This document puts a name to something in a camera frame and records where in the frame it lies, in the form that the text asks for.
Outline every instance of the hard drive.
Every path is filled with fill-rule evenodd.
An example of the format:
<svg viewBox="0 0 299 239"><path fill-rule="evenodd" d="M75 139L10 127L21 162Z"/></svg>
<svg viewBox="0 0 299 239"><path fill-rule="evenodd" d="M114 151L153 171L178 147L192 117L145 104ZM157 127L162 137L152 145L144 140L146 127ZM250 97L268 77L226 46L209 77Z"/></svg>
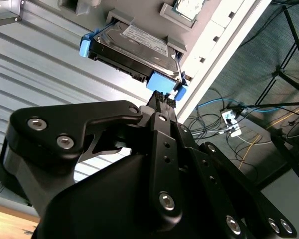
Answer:
<svg viewBox="0 0 299 239"><path fill-rule="evenodd" d="M177 52L161 39L117 22L94 36L89 58L100 60L133 78L148 80L154 71L181 82Z"/></svg>

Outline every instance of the yellow cable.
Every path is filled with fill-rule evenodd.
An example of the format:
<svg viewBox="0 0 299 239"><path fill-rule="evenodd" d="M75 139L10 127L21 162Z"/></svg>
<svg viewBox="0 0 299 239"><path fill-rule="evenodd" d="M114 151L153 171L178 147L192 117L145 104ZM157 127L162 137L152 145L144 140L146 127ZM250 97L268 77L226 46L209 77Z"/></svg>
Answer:
<svg viewBox="0 0 299 239"><path fill-rule="evenodd" d="M275 126L276 124L280 123L281 121L284 121L285 119L287 119L288 117L294 115L294 114L297 113L298 111L299 111L299 109L296 110L294 113L290 113L289 115L283 117L282 119L278 120L278 121L275 122L274 124L272 124L272 125L270 125L269 127L267 127L266 130L269 129L269 128L271 128L271 127L273 127L273 126ZM248 147L248 149L247 149L247 151L246 151L246 153L245 153L245 155L244 155L244 157L243 157L243 160L241 161L241 163L240 163L238 169L240 169L241 166L243 165L243 163L244 163L244 161L245 161L245 158L246 158L246 156L247 156L249 150L250 150L251 147L256 143L256 141L258 140L259 137L260 137L260 135L258 135L257 138L254 140L254 142Z"/></svg>

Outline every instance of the gray carpet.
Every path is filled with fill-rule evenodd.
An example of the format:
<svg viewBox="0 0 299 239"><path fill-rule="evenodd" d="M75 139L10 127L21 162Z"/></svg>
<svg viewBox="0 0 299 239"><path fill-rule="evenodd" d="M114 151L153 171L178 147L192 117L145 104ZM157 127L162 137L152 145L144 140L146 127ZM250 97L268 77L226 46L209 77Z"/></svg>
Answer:
<svg viewBox="0 0 299 239"><path fill-rule="evenodd" d="M273 13L275 14L278 11L279 7L280 6L276 5L268 6L244 41L255 35L255 33L264 25L266 20ZM299 37L299 5L291 7L288 11ZM271 74L275 71L276 67L282 63L293 42L294 40L285 15L281 13L254 40L243 47L240 47L235 52L211 87L217 89L223 97L233 98L245 104L254 104L272 78ZM299 82L299 54L297 51L288 63L285 73ZM200 103L218 97L219 95L215 91L209 90L201 99ZM275 85L262 103L268 104L296 101L299 101L299 92L282 79L277 78ZM295 108L296 107L287 107L287 109L290 110ZM200 114L216 113L220 115L219 111L221 109L222 102L214 102L200 107L199 112ZM270 122L286 114L289 113L284 110L268 113L252 112L249 118L266 128L270 125ZM197 111L193 111L192 115L197 116ZM293 121L296 118L297 116L293 115L274 126L274 128L281 128L284 133L287 133L291 129L291 127L288 126L288 122ZM213 116L204 117L206 124L213 123L215 119L217 118ZM186 124L189 125L191 121L191 119L188 119ZM199 124L196 123L193 129L198 127ZM291 132L291 135L297 133L299 133L299 124ZM247 128L242 129L241 137L249 142L253 142L256 135L256 133ZM199 143L204 141L214 143L228 158L235 159L233 151L227 145L226 134L218 135L206 140L200 140ZM248 144L243 143L238 138L230 137L229 143L233 148L238 146L238 150L248 146ZM299 151L299 148L296 145L294 145L294 149ZM247 149L245 148L239 154L243 157L246 151ZM236 165L239 165L239 162L235 160L233 160L233 162ZM250 149L250 152L246 157L246 163L253 165L256 169L253 166L244 164L241 168L242 172L251 180L260 182L273 171L277 170L284 163L284 160L272 144L255 145Z"/></svg>

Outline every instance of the robotic arm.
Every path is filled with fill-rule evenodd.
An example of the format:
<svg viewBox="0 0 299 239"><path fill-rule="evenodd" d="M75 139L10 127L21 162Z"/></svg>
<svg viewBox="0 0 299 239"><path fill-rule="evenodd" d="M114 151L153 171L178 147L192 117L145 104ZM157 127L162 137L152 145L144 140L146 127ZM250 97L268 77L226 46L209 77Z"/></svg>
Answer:
<svg viewBox="0 0 299 239"><path fill-rule="evenodd" d="M296 238L215 145L195 143L175 106L154 92L140 108L114 101L14 112L0 179L40 214L32 238ZM76 163L122 147L131 155L74 182Z"/></svg>

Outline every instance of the hard drive label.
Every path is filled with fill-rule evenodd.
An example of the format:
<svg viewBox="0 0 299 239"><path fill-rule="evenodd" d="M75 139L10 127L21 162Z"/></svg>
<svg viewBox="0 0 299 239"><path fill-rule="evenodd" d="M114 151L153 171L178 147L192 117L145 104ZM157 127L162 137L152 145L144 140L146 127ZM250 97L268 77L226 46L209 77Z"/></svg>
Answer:
<svg viewBox="0 0 299 239"><path fill-rule="evenodd" d="M164 41L162 41L156 37L153 37L153 36L149 35L148 33L144 32L132 25L130 25L123 32L123 35L168 57L168 46Z"/></svg>

